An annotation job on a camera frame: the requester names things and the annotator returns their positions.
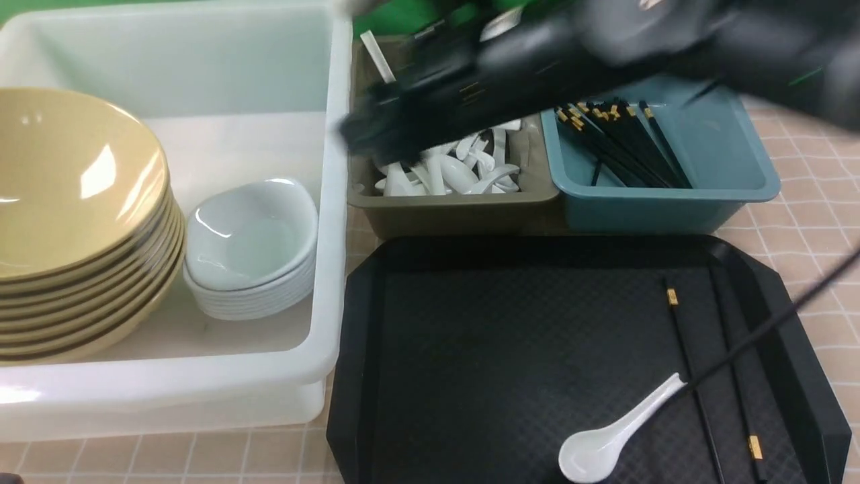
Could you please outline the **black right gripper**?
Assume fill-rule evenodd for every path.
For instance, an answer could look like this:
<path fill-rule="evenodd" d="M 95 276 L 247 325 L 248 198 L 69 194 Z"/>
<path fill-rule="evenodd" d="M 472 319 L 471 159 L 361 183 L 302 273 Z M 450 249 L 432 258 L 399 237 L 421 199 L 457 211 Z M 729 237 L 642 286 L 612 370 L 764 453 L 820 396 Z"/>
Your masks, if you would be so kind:
<path fill-rule="evenodd" d="M 605 64 L 570 13 L 524 16 L 479 40 L 472 30 L 414 49 L 393 83 L 369 87 L 340 125 L 353 155 L 414 159 L 428 148 L 600 91 Z"/>

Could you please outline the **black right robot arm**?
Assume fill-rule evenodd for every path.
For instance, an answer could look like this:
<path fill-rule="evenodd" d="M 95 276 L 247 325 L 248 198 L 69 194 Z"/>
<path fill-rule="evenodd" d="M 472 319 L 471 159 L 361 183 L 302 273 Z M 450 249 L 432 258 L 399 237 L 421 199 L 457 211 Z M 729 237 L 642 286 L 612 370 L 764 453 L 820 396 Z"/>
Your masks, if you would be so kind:
<path fill-rule="evenodd" d="M 654 75 L 710 82 L 858 130 L 857 1 L 531 1 L 424 31 L 392 83 L 356 99 L 339 132 L 379 163 Z"/>

